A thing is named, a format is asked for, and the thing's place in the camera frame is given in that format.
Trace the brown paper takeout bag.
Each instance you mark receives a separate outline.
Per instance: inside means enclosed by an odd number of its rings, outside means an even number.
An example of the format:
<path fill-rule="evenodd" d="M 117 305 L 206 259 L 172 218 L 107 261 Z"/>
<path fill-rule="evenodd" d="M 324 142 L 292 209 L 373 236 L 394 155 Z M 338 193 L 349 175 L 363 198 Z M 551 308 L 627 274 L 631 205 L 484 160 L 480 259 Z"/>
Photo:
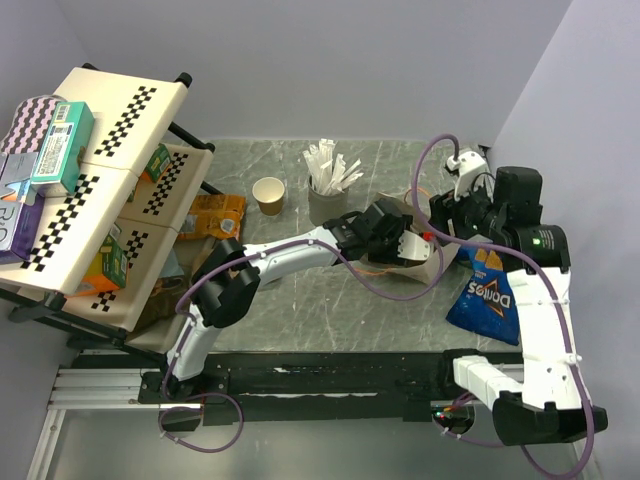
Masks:
<path fill-rule="evenodd" d="M 373 200 L 386 200 L 396 207 L 403 215 L 409 215 L 409 232 L 398 241 L 395 250 L 395 260 L 391 254 L 365 255 L 360 263 L 365 266 L 365 272 L 370 275 L 398 275 L 416 280 L 422 284 L 430 284 L 436 277 L 439 268 L 445 272 L 454 260 L 458 247 L 449 244 L 442 246 L 443 262 L 436 248 L 437 239 L 426 230 L 425 224 L 417 217 L 415 209 L 408 203 L 409 191 L 403 198 L 378 192 Z"/>

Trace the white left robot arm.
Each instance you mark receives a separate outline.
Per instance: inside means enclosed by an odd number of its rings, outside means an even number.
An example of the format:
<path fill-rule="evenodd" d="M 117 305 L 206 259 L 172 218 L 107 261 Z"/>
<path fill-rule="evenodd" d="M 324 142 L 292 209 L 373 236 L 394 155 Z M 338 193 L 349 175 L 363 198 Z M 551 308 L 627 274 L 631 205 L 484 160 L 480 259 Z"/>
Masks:
<path fill-rule="evenodd" d="M 284 240 L 244 246 L 234 238 L 222 241 L 176 304 L 185 322 L 166 354 L 162 394 L 177 402 L 195 395 L 197 376 L 220 332 L 244 318 L 265 285 L 315 267 L 349 265 L 364 256 L 406 266 L 429 255 L 428 244 L 412 230 L 412 217 L 387 199 Z"/>

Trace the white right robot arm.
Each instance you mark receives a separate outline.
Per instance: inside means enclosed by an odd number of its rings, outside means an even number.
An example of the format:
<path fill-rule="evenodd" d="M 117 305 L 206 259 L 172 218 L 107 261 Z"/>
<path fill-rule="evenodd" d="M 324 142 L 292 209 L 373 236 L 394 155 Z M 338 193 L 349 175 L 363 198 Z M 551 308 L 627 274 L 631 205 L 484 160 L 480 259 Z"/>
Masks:
<path fill-rule="evenodd" d="M 500 441 L 508 446 L 593 439 L 608 427 L 607 411 L 593 405 L 579 370 L 568 291 L 568 240 L 541 221 L 542 177 L 527 167 L 452 168 L 453 190 L 430 201 L 431 222 L 451 227 L 452 241 L 500 255 L 519 320 L 523 379 L 501 372 L 485 356 L 462 350 L 437 373 L 448 398 L 468 391 L 489 408 Z M 493 188 L 485 180 L 492 178 Z"/>

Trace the grey straw holder cup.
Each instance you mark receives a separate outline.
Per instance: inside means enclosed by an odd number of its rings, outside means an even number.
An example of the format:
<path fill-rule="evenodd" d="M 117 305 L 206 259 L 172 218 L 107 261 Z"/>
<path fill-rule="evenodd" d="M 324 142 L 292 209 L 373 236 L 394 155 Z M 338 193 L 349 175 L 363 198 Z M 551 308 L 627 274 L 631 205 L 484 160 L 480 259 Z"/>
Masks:
<path fill-rule="evenodd" d="M 328 220 L 338 218 L 347 212 L 349 190 L 332 195 L 316 192 L 312 178 L 308 179 L 309 219 L 314 226 L 320 226 Z"/>

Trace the blue chips bag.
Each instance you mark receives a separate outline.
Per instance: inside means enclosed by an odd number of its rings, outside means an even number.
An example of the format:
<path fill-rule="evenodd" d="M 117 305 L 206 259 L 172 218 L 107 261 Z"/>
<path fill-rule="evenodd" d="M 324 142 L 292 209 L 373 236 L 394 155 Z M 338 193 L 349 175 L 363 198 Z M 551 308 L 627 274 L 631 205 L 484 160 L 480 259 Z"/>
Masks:
<path fill-rule="evenodd" d="M 518 346 L 519 317 L 501 256 L 486 248 L 461 247 L 456 259 L 472 274 L 446 315 L 453 326 Z"/>

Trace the orange snack bag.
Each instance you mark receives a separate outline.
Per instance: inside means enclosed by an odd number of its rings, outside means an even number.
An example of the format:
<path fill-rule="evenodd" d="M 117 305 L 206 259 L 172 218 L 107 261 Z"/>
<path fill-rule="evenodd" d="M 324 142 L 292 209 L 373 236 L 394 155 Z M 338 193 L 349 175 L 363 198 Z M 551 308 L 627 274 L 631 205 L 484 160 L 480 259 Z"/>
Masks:
<path fill-rule="evenodd" d="M 240 239 L 246 198 L 239 195 L 197 195 L 178 232 L 178 238 L 197 240 L 214 237 L 219 240 Z"/>

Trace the green box middle shelf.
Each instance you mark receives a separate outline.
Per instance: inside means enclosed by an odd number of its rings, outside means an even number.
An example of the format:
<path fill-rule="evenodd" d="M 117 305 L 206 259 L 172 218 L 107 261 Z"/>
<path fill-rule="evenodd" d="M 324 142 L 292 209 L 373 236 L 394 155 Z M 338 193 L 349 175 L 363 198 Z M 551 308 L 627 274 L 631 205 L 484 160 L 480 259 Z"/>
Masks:
<path fill-rule="evenodd" d="M 159 143 L 150 159 L 146 163 L 140 179 L 145 182 L 157 183 L 171 164 L 171 156 L 166 145 Z"/>

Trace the green orange box lower shelf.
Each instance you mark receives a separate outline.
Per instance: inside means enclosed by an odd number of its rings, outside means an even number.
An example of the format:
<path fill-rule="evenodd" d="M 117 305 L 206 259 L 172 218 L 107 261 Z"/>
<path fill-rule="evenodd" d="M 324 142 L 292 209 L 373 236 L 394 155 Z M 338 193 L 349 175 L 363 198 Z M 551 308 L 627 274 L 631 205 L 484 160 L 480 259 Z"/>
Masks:
<path fill-rule="evenodd" d="M 127 283 L 128 265 L 124 250 L 114 237 L 108 235 L 76 288 L 74 296 L 94 295 L 124 288 Z"/>

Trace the cream checkered shelf rack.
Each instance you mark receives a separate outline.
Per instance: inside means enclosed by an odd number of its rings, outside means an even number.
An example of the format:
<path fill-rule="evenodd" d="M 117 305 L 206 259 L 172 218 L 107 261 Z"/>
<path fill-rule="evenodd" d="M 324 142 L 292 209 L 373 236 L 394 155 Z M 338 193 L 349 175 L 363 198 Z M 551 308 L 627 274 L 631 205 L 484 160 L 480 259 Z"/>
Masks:
<path fill-rule="evenodd" d="M 76 67 L 56 94 L 83 101 L 96 122 L 73 194 L 50 198 L 28 261 L 1 269 L 1 297 L 14 323 L 37 321 L 91 339 L 125 343 L 199 190 L 214 145 L 174 122 L 191 76 L 161 81 Z M 171 164 L 157 183 L 140 175 L 159 143 Z M 74 296 L 109 230 L 121 229 L 128 258 L 124 288 Z"/>

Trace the teal cardboard box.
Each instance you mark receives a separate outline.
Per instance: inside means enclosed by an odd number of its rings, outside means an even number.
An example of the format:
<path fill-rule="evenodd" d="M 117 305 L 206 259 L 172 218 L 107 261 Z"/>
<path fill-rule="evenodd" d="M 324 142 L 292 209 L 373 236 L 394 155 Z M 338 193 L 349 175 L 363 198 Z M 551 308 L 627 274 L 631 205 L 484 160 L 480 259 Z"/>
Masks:
<path fill-rule="evenodd" d="M 74 193 L 94 122 L 85 102 L 57 104 L 31 174 L 31 187 L 38 195 L 64 197 Z"/>

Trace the purple product box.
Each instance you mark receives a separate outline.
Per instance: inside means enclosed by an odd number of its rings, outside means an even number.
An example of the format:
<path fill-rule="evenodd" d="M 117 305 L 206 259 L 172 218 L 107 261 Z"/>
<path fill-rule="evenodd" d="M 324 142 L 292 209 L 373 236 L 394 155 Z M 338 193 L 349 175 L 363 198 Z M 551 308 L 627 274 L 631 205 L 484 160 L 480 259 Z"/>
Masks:
<path fill-rule="evenodd" d="M 39 228 L 44 198 L 35 196 L 32 205 L 1 201 L 1 264 L 29 258 Z"/>

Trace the silver grey small box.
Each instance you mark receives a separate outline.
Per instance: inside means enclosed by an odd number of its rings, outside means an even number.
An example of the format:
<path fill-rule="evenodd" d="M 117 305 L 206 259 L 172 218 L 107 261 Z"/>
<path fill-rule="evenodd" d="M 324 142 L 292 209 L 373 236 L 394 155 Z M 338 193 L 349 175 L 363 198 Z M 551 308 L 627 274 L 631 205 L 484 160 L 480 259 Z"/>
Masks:
<path fill-rule="evenodd" d="M 35 203 L 37 192 L 31 186 L 34 166 L 39 154 L 1 154 L 1 199 L 26 205 Z"/>

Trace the pink wavy patterned can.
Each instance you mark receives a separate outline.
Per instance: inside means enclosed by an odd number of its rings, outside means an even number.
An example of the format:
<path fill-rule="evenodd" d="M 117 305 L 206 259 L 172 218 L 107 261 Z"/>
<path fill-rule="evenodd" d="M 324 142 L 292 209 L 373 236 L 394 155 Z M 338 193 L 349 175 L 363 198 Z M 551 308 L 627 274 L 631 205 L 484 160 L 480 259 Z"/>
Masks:
<path fill-rule="evenodd" d="M 1 152 L 38 153 L 60 102 L 63 99 L 56 95 L 41 95 L 22 101 L 14 112 L 8 133 L 1 140 Z"/>

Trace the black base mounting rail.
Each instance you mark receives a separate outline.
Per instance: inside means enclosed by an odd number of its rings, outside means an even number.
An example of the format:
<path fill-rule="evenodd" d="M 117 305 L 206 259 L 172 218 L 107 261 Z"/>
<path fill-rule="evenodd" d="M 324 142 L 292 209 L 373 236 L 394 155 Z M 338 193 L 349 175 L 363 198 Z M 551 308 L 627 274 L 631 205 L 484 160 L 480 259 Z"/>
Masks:
<path fill-rule="evenodd" d="M 205 425 L 399 418 L 428 422 L 431 406 L 462 395 L 444 352 L 243 352 L 208 356 L 203 373 L 161 390 L 143 375 L 138 400 L 203 408 Z"/>

